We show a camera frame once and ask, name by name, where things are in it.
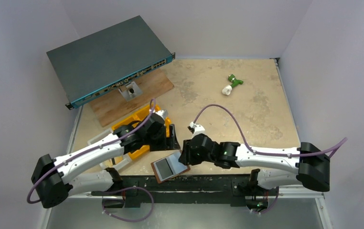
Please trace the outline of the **brown leather card holder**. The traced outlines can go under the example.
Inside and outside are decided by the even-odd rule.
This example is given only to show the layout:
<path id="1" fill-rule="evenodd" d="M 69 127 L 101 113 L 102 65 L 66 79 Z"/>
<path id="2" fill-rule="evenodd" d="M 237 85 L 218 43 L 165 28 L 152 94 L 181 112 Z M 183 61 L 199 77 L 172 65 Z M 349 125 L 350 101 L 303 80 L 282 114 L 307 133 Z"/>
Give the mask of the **brown leather card holder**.
<path id="1" fill-rule="evenodd" d="M 158 184 L 191 170 L 189 166 L 179 162 L 181 155 L 181 150 L 176 150 L 172 154 L 151 163 Z"/>

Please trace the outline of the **black card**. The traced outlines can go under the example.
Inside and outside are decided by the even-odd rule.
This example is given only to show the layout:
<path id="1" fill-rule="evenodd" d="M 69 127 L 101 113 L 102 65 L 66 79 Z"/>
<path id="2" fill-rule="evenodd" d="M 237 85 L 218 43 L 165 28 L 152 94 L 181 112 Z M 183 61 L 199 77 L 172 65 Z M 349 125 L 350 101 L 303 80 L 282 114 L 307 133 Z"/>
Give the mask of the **black card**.
<path id="1" fill-rule="evenodd" d="M 167 161 L 167 159 L 162 159 L 154 163 L 156 167 L 156 171 L 159 175 L 159 177 L 163 180 L 172 177 L 173 171 Z"/>

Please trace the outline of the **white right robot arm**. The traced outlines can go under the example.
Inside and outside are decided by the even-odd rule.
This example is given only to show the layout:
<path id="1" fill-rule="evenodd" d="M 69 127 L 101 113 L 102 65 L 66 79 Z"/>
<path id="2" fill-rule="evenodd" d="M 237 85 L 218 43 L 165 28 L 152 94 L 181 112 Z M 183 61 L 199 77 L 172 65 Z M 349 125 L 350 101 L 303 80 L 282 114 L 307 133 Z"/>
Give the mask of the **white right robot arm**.
<path id="1" fill-rule="evenodd" d="M 179 162 L 194 166 L 213 163 L 223 169 L 259 167 L 255 184 L 263 189 L 302 184 L 318 192 L 330 190 L 330 158 L 315 145 L 292 148 L 248 148 L 238 142 L 216 142 L 205 134 L 184 140 Z"/>

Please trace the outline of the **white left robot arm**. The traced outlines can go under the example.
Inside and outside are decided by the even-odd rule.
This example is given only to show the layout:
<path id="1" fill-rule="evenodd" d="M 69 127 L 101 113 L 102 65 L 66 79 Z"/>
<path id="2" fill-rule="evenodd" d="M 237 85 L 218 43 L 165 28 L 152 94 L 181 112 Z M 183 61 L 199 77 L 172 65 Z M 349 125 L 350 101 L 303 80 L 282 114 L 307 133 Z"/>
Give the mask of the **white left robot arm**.
<path id="1" fill-rule="evenodd" d="M 100 141 L 68 155 L 40 157 L 31 177 L 31 191 L 36 191 L 39 198 L 27 201 L 52 208 L 72 195 L 122 189 L 123 181 L 113 167 L 96 173 L 85 171 L 106 160 L 135 153 L 143 146 L 148 146 L 151 152 L 181 148 L 175 126 L 165 124 L 163 111 L 154 112 L 143 121 L 121 125 Z"/>

